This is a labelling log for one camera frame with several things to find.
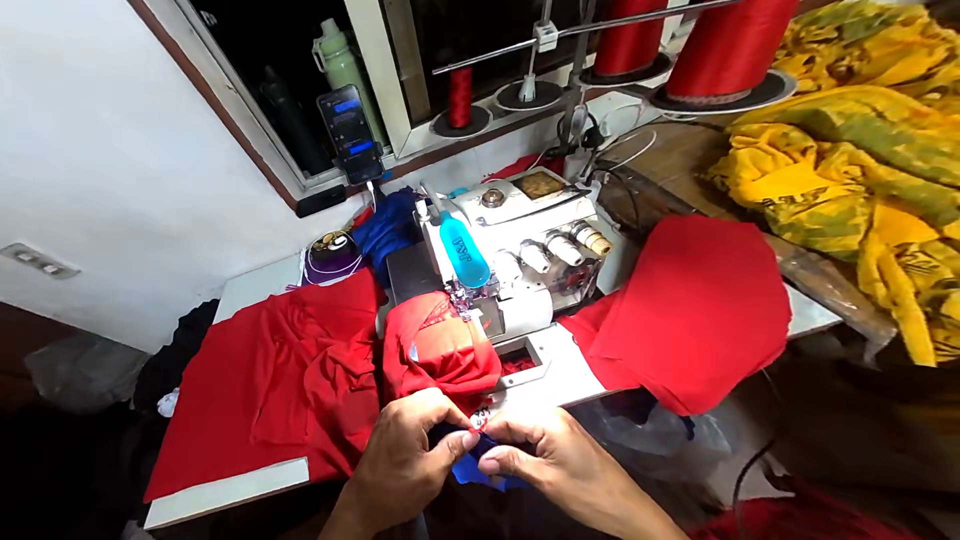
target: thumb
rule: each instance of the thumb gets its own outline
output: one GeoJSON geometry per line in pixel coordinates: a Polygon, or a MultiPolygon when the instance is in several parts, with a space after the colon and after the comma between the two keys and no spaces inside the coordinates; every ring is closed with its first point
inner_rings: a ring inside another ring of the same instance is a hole
{"type": "Polygon", "coordinates": [[[477,469],[487,476],[513,475],[535,486],[543,476],[544,467],[545,463],[539,457],[507,445],[491,448],[477,462],[477,469]]]}
{"type": "Polygon", "coordinates": [[[453,464],[467,455],[467,452],[472,450],[479,440],[480,434],[476,431],[454,431],[441,439],[428,455],[430,455],[431,460],[437,462],[440,467],[449,472],[453,464]]]}

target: red thread spool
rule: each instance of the red thread spool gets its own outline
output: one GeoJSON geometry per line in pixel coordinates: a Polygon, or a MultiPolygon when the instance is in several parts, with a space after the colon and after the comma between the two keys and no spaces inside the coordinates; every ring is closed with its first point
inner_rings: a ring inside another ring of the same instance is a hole
{"type": "Polygon", "coordinates": [[[699,105],[745,97],[763,82],[800,0],[744,0],[700,14],[666,93],[699,105]]]}
{"type": "Polygon", "coordinates": [[[473,69],[464,67],[450,72],[450,111],[447,120],[451,128],[465,128],[470,123],[473,100],[473,69]]]}
{"type": "MultiPolygon", "coordinates": [[[[666,8],[667,0],[614,0],[607,20],[666,8]]],[[[593,73],[623,75],[649,66],[660,51],[663,19],[608,28],[600,33],[593,73]]]]}

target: human hand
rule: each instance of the human hand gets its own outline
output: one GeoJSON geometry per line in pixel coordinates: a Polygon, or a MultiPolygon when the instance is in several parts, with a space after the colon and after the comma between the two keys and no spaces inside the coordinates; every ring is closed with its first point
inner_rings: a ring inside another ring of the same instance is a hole
{"type": "Polygon", "coordinates": [[[500,413],[484,432],[499,442],[532,443],[536,455],[501,445],[480,457],[481,473],[520,477],[570,517],[619,538],[686,538],[565,410],[500,413]]]}
{"type": "Polygon", "coordinates": [[[429,450],[426,433],[440,422],[470,427],[467,416],[439,388],[384,407],[321,540],[372,538],[417,517],[440,493],[453,464],[479,439],[476,432],[457,431],[429,450]]]}

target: table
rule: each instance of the table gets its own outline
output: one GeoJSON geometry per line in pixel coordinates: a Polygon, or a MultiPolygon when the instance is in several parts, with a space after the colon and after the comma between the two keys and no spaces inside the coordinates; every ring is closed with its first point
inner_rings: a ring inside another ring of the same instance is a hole
{"type": "MultiPolygon", "coordinates": [[[[597,280],[597,286],[606,294],[614,292],[624,283],[633,270],[638,248],[620,234],[609,216],[601,212],[600,228],[613,243],[612,251],[597,280]]],[[[287,285],[300,281],[300,254],[268,264],[227,281],[217,309],[214,324],[229,319],[243,307],[251,306],[269,296],[287,292],[287,285]]],[[[789,337],[797,337],[837,324],[840,317],[820,306],[792,286],[784,284],[790,299],[793,318],[790,321],[789,337]]],[[[549,334],[550,342],[570,339],[563,327],[555,325],[549,334]]],[[[549,371],[550,398],[557,405],[568,405],[598,397],[607,393],[603,385],[590,372],[586,361],[565,358],[554,361],[549,371]]],[[[542,395],[533,386],[520,385],[509,395],[511,406],[522,406],[528,401],[537,401],[542,395]]],[[[177,493],[161,497],[153,502],[147,514],[145,529],[160,528],[187,521],[223,508],[236,506],[274,493],[292,489],[309,482],[306,457],[277,463],[244,475],[220,479],[189,487],[177,493]]]]}

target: wall switch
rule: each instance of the wall switch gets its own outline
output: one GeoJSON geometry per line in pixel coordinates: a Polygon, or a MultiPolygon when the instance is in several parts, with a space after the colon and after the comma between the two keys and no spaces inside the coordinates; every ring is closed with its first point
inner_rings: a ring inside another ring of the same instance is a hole
{"type": "Polygon", "coordinates": [[[43,255],[30,246],[16,243],[0,249],[0,255],[11,258],[27,266],[33,266],[47,276],[56,280],[66,280],[80,274],[80,270],[71,268],[62,262],[58,262],[43,255]]]}

